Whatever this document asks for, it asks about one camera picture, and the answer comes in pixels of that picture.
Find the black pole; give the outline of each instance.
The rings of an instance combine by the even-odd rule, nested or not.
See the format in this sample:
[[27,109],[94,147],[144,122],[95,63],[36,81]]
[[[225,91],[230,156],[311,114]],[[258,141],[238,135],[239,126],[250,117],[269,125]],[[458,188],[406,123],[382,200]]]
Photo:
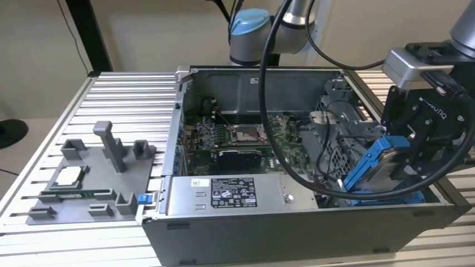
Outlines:
[[114,71],[91,0],[66,0],[66,2],[94,71]]
[[277,66],[279,66],[279,62],[281,62],[281,54],[270,54],[267,65],[270,67],[277,67]]

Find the gray wire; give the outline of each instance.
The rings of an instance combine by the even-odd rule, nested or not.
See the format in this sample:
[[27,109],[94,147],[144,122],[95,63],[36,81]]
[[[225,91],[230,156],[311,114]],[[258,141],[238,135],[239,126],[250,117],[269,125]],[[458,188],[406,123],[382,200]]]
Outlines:
[[78,39],[76,39],[76,36],[75,36],[75,34],[74,34],[74,31],[72,31],[72,29],[71,29],[71,27],[70,27],[68,19],[67,19],[67,16],[66,16],[66,14],[64,14],[64,10],[63,10],[63,6],[62,6],[62,3],[60,3],[60,0],[56,0],[56,3],[58,3],[58,6],[59,6],[59,10],[62,11],[63,19],[64,19],[64,22],[67,23],[67,27],[68,27],[71,36],[74,37],[74,40],[75,40],[75,46],[76,46],[78,55],[79,55],[79,57],[80,57],[80,60],[82,60],[84,69],[86,69],[86,71],[87,71],[87,74],[90,74],[90,70],[88,70],[87,64],[84,63],[84,59],[83,59],[83,56],[82,56],[80,47],[79,47],[79,45],[78,45]]
[[19,174],[16,172],[12,172],[12,171],[4,170],[4,169],[0,169],[0,171],[6,172],[8,174],[19,176]]

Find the blue latch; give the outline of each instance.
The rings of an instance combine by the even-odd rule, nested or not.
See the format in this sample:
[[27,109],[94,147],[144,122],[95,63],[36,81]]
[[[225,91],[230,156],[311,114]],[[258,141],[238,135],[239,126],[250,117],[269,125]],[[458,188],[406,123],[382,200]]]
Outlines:
[[359,161],[357,167],[350,172],[349,176],[345,179],[345,188],[347,191],[353,189],[359,179],[363,177],[365,173],[379,163],[379,156],[389,149],[407,149],[411,147],[411,143],[407,138],[399,135],[383,135],[378,139],[369,151]]
[[136,202],[139,205],[148,205],[154,203],[154,195],[140,194]]
[[[370,194],[373,191],[357,191],[358,194]],[[413,194],[409,194],[403,197],[397,197],[395,199],[387,200],[351,200],[351,204],[357,207],[362,206],[383,206],[383,205],[395,205],[395,204],[421,204],[425,203],[425,194],[418,191]]]

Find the motherboard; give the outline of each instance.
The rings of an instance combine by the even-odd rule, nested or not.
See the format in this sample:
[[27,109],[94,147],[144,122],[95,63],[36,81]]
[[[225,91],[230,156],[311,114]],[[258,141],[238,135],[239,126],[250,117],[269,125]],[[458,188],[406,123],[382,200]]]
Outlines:
[[[315,176],[315,166],[302,144],[294,116],[283,113],[269,118],[287,162],[298,173]],[[187,125],[190,175],[285,172],[273,153],[263,125],[251,122],[261,122],[259,115],[243,119],[221,114],[215,109],[211,116],[203,116],[198,123]]]

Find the white wall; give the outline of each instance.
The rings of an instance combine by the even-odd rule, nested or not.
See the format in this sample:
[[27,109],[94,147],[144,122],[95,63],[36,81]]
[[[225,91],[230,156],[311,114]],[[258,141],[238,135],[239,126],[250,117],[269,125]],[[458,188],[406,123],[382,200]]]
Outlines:
[[[231,0],[225,0],[231,9]],[[281,0],[246,1],[275,13]],[[227,22],[205,0],[95,0],[114,66],[126,71],[175,71],[179,65],[229,65]],[[306,55],[285,55],[302,65]]]
[[[322,50],[339,62],[366,65],[393,47],[450,39],[470,0],[321,0],[333,2]],[[314,65],[331,66],[318,57]]]
[[[225,2],[230,8],[233,1]],[[213,2],[92,0],[92,4],[116,71],[230,64],[227,22]],[[274,11],[279,5],[279,0],[249,0],[245,8]],[[0,118],[59,116],[86,74],[56,0],[2,0],[0,36]],[[305,59],[306,55],[286,55],[282,63],[302,65]]]
[[[230,7],[233,1],[225,2]],[[447,38],[469,0],[333,2],[322,48],[342,62],[363,64],[383,58],[394,46]],[[174,71],[178,65],[229,64],[227,24],[213,2],[92,3],[115,70]],[[245,8],[274,13],[281,3],[247,0]],[[59,116],[86,74],[56,0],[2,0],[0,36],[0,118]],[[282,57],[283,65],[305,63],[306,54]]]
[[56,117],[84,82],[55,0],[2,0],[2,117]]

